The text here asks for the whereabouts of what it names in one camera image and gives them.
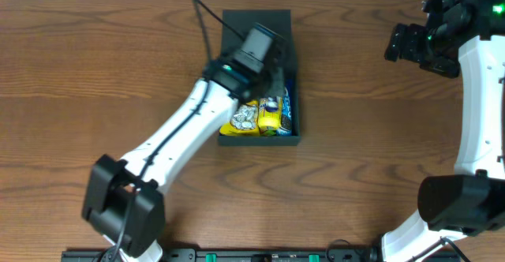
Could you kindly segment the blue Oreo cookie pack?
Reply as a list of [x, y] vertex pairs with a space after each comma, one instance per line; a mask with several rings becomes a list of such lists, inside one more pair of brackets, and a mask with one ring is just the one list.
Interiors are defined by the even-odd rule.
[[277, 129], [276, 134], [280, 137], [290, 137], [292, 135], [292, 109], [291, 109], [291, 95], [292, 95], [293, 81], [287, 80], [285, 83], [284, 93], [282, 96], [282, 114], [281, 125]]

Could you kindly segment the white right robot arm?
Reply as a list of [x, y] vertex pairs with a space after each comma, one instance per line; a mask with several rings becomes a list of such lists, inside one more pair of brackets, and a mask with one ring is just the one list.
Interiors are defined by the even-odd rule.
[[425, 0], [427, 22], [394, 27], [384, 57], [462, 78], [454, 173], [423, 180], [417, 210], [380, 239], [375, 261], [423, 261], [504, 225], [504, 0]]

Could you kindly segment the black box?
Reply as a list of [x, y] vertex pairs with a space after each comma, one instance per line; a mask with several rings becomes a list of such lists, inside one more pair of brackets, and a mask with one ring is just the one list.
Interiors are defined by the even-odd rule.
[[298, 91], [298, 63], [297, 52], [292, 33], [291, 11], [289, 9], [225, 9], [223, 21], [236, 31], [245, 34], [254, 24], [264, 27], [281, 35], [287, 41], [286, 61], [283, 74], [290, 96], [291, 134], [289, 136], [218, 136], [221, 146], [235, 147], [269, 147], [296, 146], [301, 139], [299, 120], [299, 91]]

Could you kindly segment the yellow Hacks candy bag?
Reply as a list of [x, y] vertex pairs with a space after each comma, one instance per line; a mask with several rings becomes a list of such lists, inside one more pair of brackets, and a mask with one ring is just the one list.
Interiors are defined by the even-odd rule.
[[260, 135], [258, 111], [257, 100], [240, 105], [230, 121], [220, 128], [219, 133], [228, 137], [258, 137]]

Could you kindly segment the yellow candy bottle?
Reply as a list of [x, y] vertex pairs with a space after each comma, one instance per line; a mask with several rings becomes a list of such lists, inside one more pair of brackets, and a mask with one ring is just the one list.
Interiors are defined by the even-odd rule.
[[261, 134], [273, 134], [281, 126], [282, 99], [265, 97], [259, 101], [258, 127]]

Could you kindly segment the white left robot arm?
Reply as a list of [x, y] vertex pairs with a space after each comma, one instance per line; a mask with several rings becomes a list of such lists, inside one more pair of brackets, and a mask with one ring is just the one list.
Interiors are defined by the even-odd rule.
[[144, 143], [120, 159], [102, 155], [94, 163], [82, 217], [112, 244], [100, 261], [161, 260], [157, 239], [174, 180], [240, 105], [280, 95], [289, 55], [282, 37], [248, 36], [208, 61], [188, 98]]

